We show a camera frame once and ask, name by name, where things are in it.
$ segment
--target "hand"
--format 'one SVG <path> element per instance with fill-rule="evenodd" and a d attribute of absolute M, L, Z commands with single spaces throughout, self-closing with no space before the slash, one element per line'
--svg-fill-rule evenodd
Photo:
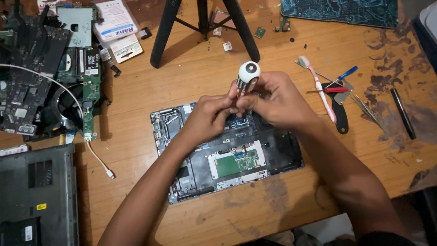
<path fill-rule="evenodd" d="M 231 107 L 232 103 L 228 95 L 200 97 L 184 127 L 175 137 L 182 139 L 182 144 L 192 150 L 219 135 L 225 127 L 226 118 L 238 112 L 237 108 Z"/>
<path fill-rule="evenodd" d="M 268 123 L 287 130 L 308 130 L 314 123 L 320 123 L 316 113 L 302 97 L 288 74 L 284 72 L 263 72 L 253 89 L 261 93 L 240 97 L 236 103 L 238 117 L 246 110 L 254 110 Z M 229 99 L 237 97 L 236 81 L 231 84 Z"/>

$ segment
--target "wooden table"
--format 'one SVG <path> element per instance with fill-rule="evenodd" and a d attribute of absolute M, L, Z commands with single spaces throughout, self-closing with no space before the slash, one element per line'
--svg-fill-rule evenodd
<path fill-rule="evenodd" d="M 142 27 L 156 35 L 165 1 L 130 2 L 129 7 Z M 410 21 L 400 10 L 399 27 L 383 30 L 364 26 L 292 19 L 290 32 L 275 33 L 280 1 L 246 0 L 241 8 L 252 33 L 258 26 L 267 30 L 255 39 L 263 71 L 281 70 L 300 87 L 311 107 L 324 114 L 314 90 L 311 74 L 294 63 L 305 55 L 319 72 L 336 77 L 354 65 L 349 76 L 354 94 L 370 103 L 389 134 L 361 117 L 352 99 L 344 103 L 349 133 L 341 135 L 320 116 L 347 148 L 382 181 L 390 197 L 431 186 L 434 180 L 420 180 L 434 169 L 437 156 L 437 76 L 418 44 Z M 210 8 L 224 5 L 209 2 Z M 183 1 L 179 18 L 197 25 L 195 1 Z M 225 53 L 222 43 L 231 41 L 234 51 Z M 149 63 L 154 36 L 140 41 L 144 53 L 119 64 L 122 74 L 109 71 L 104 83 L 113 102 L 103 107 L 99 139 L 92 147 L 114 171 L 111 180 L 100 163 L 75 139 L 78 179 L 80 237 L 83 245 L 96 245 L 112 215 L 143 173 L 157 158 L 149 114 L 152 111 L 195 102 L 202 95 L 224 94 L 236 78 L 239 66 L 249 56 L 238 33 L 223 29 L 222 37 L 203 42 L 200 33 L 175 23 L 159 69 Z M 396 86 L 406 105 L 418 138 L 409 140 L 389 93 Z M 21 136 L 0 132 L 0 148 L 22 143 Z M 33 149 L 56 145 L 58 139 L 30 143 Z M 340 213 L 327 193 L 312 161 L 303 150 L 306 167 L 268 177 L 258 182 L 198 197 L 169 206 L 156 223 L 150 245 L 234 245 Z M 415 175 L 416 184 L 410 187 Z"/>

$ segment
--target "toothbrush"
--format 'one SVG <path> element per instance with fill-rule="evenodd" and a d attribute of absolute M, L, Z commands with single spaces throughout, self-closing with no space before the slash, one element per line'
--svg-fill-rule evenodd
<path fill-rule="evenodd" d="M 309 64 L 308 58 L 306 58 L 305 56 L 299 56 L 299 62 L 304 68 L 308 68 L 311 71 L 312 75 L 314 76 L 314 80 L 316 81 L 316 89 L 319 91 L 319 95 L 322 98 L 323 104 L 325 105 L 325 109 L 328 112 L 329 118 L 331 119 L 332 122 L 336 123 L 337 118 L 335 117 L 334 111 L 326 101 L 325 94 L 323 93 L 322 84 L 319 81 L 319 77 L 317 77 L 316 73 L 314 72 L 314 69 Z"/>

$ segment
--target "screwdriver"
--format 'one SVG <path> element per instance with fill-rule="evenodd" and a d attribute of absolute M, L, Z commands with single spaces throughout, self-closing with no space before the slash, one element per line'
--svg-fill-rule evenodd
<path fill-rule="evenodd" d="M 334 87 L 334 88 L 325 88 L 322 92 L 331 93 L 331 92 L 347 92 L 349 91 L 348 87 Z M 307 91 L 306 93 L 317 93 L 321 91 Z"/>
<path fill-rule="evenodd" d="M 344 79 L 344 77 L 349 76 L 351 74 L 353 74 L 355 71 L 358 70 L 357 66 L 354 66 L 353 68 L 349 69 L 346 73 L 344 73 L 343 75 L 339 76 L 338 79 L 334 82 L 332 82 L 331 84 L 329 84 L 328 86 L 326 86 L 325 88 L 328 88 L 329 86 L 331 86 L 332 84 L 334 84 L 337 81 L 342 81 Z"/>

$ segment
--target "red screwdriver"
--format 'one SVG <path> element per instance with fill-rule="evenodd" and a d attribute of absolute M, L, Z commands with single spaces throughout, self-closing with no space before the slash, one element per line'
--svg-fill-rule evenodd
<path fill-rule="evenodd" d="M 330 87 L 330 88 L 325 88 L 322 92 L 325 93 L 331 93 L 331 92 L 347 92 L 349 91 L 348 87 Z M 306 93 L 318 93 L 321 91 L 307 91 Z"/>

